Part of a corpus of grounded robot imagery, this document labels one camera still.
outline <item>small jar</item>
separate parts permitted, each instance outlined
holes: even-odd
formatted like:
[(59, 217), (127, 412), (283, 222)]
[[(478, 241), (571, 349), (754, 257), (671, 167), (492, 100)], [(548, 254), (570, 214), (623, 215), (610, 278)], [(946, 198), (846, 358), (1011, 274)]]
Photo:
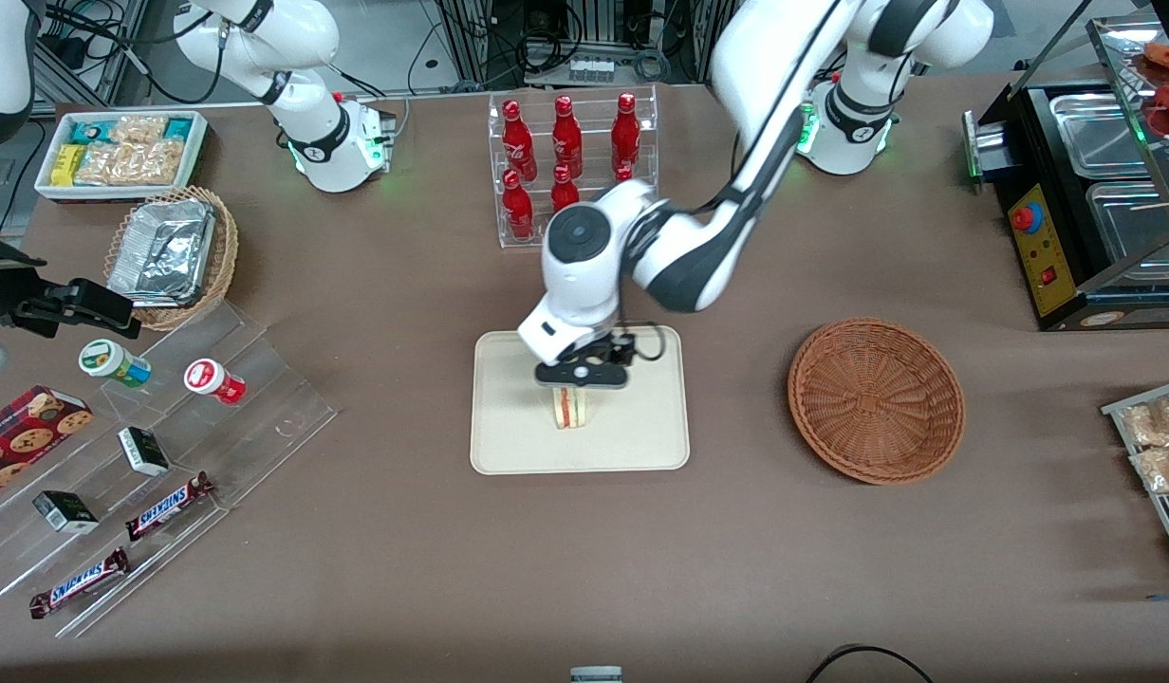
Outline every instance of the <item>small jar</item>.
[(111, 377), (130, 388), (138, 388), (150, 379), (150, 361), (131, 354), (111, 339), (96, 339), (83, 346), (78, 367), (91, 377)]
[(234, 406), (247, 394), (247, 384), (242, 377), (226, 372), (226, 367), (215, 359), (200, 359), (184, 372), (184, 385), (189, 392), (212, 394), (228, 406)]

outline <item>brown wicker basket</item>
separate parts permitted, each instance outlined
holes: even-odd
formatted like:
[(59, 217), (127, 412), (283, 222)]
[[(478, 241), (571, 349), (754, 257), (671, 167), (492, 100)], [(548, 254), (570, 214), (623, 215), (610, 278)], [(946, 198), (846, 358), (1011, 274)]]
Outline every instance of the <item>brown wicker basket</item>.
[(811, 449), (867, 484), (926, 480), (952, 460), (964, 430), (952, 366), (883, 319), (816, 330), (793, 359), (788, 403)]
[[(213, 192), (203, 187), (189, 186), (147, 199), (147, 202), (178, 202), (181, 199), (201, 199), (202, 202), (210, 203), (217, 211), (217, 222), (214, 226), (214, 241), (209, 246), (209, 260), (201, 284), (203, 292), (199, 302), (187, 309), (133, 309), (133, 317), (140, 319), (145, 327), (154, 329), (157, 332), (171, 332), (203, 306), (207, 306), (208, 303), (223, 298), (226, 290), (229, 289), (229, 281), (234, 277), (234, 258), (238, 256), (238, 228), (234, 225), (234, 216), (229, 215), (226, 203), (221, 202), (221, 199), (217, 199)], [(129, 225), (129, 215), (125, 215), (124, 220), (120, 221), (120, 228), (112, 236), (109, 255), (103, 258), (104, 281), (112, 275), (112, 264), (116, 263), (117, 254), (120, 253), (120, 239), (125, 235), (126, 225)]]

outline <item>red switch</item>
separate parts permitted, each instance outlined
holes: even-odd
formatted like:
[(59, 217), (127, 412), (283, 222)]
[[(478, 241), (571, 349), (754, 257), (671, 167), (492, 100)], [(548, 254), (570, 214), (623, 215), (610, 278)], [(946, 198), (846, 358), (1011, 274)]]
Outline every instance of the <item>red switch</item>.
[(1032, 212), (1031, 208), (1015, 208), (1015, 212), (1010, 214), (1010, 227), (1018, 229), (1019, 233), (1026, 233), (1035, 223), (1036, 212)]

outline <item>yellow control panel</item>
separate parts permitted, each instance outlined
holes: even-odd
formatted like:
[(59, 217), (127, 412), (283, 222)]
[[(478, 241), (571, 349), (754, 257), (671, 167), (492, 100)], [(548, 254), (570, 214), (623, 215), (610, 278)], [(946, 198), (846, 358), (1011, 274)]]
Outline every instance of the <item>yellow control panel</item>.
[(1036, 310), (1040, 316), (1057, 311), (1075, 297), (1078, 289), (1066, 255), (1060, 250), (1057, 230), (1052, 228), (1049, 203), (1045, 203), (1040, 186), (1028, 191), (1005, 216), (1010, 220), (1010, 232), (1015, 235), (1015, 247), (1019, 250)]

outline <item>snickers bar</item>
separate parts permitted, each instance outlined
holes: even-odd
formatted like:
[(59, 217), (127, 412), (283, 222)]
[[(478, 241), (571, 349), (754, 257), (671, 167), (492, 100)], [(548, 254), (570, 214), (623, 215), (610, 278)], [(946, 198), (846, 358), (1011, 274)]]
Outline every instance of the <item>snickers bar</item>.
[(91, 566), (91, 570), (75, 575), (53, 591), (35, 594), (28, 609), (33, 613), (33, 619), (43, 619), (53, 610), (58, 609), (60, 606), (65, 605), (71, 598), (90, 591), (97, 584), (103, 584), (111, 575), (129, 574), (129, 557), (125, 554), (125, 549), (112, 550), (112, 554), (109, 554), (108, 559)]
[(206, 472), (201, 471), (181, 485), (181, 488), (178, 488), (171, 496), (154, 503), (150, 510), (138, 515), (137, 519), (126, 522), (125, 529), (129, 529), (129, 540), (141, 539), (143, 536), (154, 531), (154, 529), (167, 524), (168, 519), (180, 515), (181, 510), (192, 505), (194, 501), (209, 491), (213, 491), (213, 484), (209, 483), (209, 477), (206, 476)]

